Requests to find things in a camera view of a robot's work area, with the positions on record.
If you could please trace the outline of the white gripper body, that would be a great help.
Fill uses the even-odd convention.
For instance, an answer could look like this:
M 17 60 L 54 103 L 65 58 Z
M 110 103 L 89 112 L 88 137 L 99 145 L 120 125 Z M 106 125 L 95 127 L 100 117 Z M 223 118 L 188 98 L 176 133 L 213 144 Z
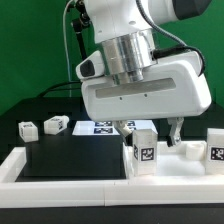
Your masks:
M 160 58 L 143 69 L 141 81 L 115 84 L 105 75 L 96 51 L 76 67 L 88 116 L 93 121 L 124 121 L 189 117 L 202 114 L 211 104 L 201 60 L 191 51 Z

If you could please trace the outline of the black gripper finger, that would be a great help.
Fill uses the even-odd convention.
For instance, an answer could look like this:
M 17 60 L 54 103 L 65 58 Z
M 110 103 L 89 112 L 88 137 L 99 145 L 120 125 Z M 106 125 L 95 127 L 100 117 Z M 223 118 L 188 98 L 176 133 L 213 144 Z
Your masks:
M 131 130 L 127 126 L 126 121 L 113 121 L 113 126 L 116 131 L 123 137 L 126 137 L 131 133 Z
M 167 137 L 167 145 L 169 147 L 177 146 L 181 143 L 181 128 L 184 123 L 183 117 L 168 118 L 168 124 L 170 125 L 170 132 Z

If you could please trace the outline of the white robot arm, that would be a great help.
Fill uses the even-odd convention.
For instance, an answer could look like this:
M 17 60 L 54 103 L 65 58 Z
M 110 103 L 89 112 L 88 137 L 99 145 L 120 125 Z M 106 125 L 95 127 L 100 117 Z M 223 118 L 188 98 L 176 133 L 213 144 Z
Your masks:
M 111 121 L 126 143 L 129 120 L 162 119 L 167 143 L 181 141 L 186 117 L 211 104 L 202 53 L 160 28 L 201 15 L 211 0 L 83 0 L 83 14 L 102 46 L 76 67 L 93 121 Z

